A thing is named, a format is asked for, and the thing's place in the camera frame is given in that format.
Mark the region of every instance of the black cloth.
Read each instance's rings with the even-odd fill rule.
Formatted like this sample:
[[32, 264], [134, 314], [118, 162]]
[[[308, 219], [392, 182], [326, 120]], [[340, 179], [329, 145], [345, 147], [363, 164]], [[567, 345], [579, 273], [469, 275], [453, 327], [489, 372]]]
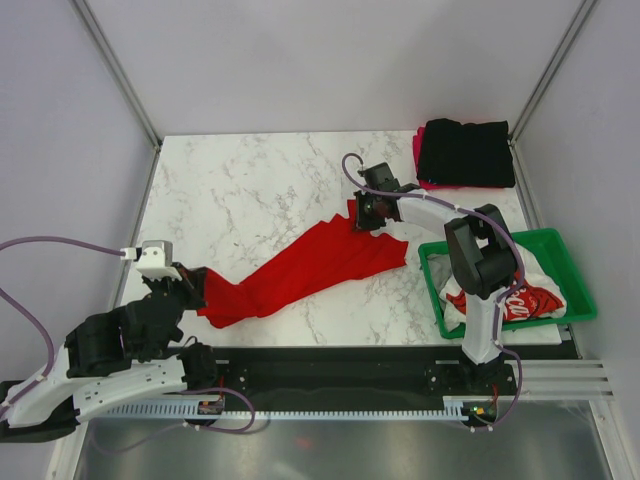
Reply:
[[507, 122], [431, 120], [420, 148], [418, 179], [434, 185], [513, 187], [508, 136]]

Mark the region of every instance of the marble table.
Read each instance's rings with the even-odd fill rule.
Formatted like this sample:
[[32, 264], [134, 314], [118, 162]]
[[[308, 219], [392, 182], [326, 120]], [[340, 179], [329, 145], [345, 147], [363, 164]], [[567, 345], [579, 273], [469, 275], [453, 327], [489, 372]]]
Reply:
[[[153, 179], [139, 242], [174, 244], [174, 259], [208, 266], [241, 281], [320, 220], [346, 215], [354, 187], [341, 171], [347, 152], [367, 166], [388, 162], [401, 184], [415, 182], [412, 132], [293, 133], [167, 137]], [[512, 232], [526, 224], [513, 189], [441, 191], [467, 207], [497, 205]], [[417, 226], [385, 229], [409, 241], [407, 266], [349, 281], [289, 305], [267, 318], [217, 330], [187, 312], [185, 338], [219, 346], [447, 345], [443, 339], [417, 248], [442, 236]], [[131, 270], [123, 303], [147, 292]], [[505, 332], [505, 343], [558, 344], [555, 325]]]

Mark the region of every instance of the white wall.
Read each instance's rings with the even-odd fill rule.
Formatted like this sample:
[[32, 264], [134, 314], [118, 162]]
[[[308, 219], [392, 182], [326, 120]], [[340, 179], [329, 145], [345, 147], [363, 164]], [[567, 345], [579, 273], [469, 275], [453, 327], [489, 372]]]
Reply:
[[512, 124], [579, 0], [89, 0], [162, 135]]
[[602, 358], [640, 452], [640, 3], [600, 2], [520, 143], [545, 223], [598, 304], [575, 325]]
[[[51, 234], [122, 247], [152, 151], [66, 0], [0, 2], [0, 242]], [[0, 283], [61, 343], [107, 307], [119, 260], [71, 247], [0, 254]], [[0, 302], [0, 379], [46, 360], [35, 329]], [[0, 478], [42, 478], [51, 444], [0, 444]]]

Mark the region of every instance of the green basket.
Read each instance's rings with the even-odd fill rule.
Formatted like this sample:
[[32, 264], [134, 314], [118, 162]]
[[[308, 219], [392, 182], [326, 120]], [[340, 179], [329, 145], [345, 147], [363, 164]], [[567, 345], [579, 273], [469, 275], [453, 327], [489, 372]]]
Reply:
[[[503, 324], [502, 330], [519, 330], [521, 328], [538, 327], [551, 323], [564, 325], [595, 318], [598, 313], [596, 305], [587, 291], [582, 276], [573, 263], [573, 260], [571, 260], [567, 247], [565, 247], [562, 237], [560, 237], [557, 230], [553, 228], [543, 228], [540, 230], [518, 232], [513, 234], [513, 240], [533, 253], [538, 263], [540, 263], [542, 270], [553, 278], [553, 281], [560, 287], [560, 291], [567, 301], [567, 313], [561, 318], [536, 318]], [[449, 248], [447, 247], [447, 242], [425, 243], [418, 248], [422, 271], [427, 281], [431, 304], [436, 314], [440, 335], [442, 335], [443, 338], [453, 339], [464, 337], [466, 326], [461, 324], [451, 331], [447, 330], [444, 323], [444, 315], [440, 308], [438, 292], [433, 284], [429, 263], [427, 261], [429, 255], [445, 255], [448, 253]]]

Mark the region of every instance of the red cloth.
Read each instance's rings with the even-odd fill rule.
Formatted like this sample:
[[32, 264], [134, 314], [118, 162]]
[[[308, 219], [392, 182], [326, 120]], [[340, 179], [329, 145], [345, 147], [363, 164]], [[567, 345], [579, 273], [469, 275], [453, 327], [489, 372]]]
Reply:
[[[420, 127], [416, 134], [413, 136], [413, 161], [416, 165], [416, 172], [418, 171], [418, 163], [420, 162], [420, 149], [422, 148], [422, 139], [424, 138], [424, 127]], [[441, 188], [462, 188], [450, 185], [434, 185], [424, 180], [418, 180], [418, 183], [425, 190], [439, 190]]]
[[336, 215], [328, 223], [318, 223], [238, 285], [208, 270], [207, 306], [198, 315], [224, 328], [244, 318], [267, 317], [346, 280], [404, 266], [408, 243], [386, 233], [374, 237], [355, 231], [355, 202], [348, 206], [350, 218]]

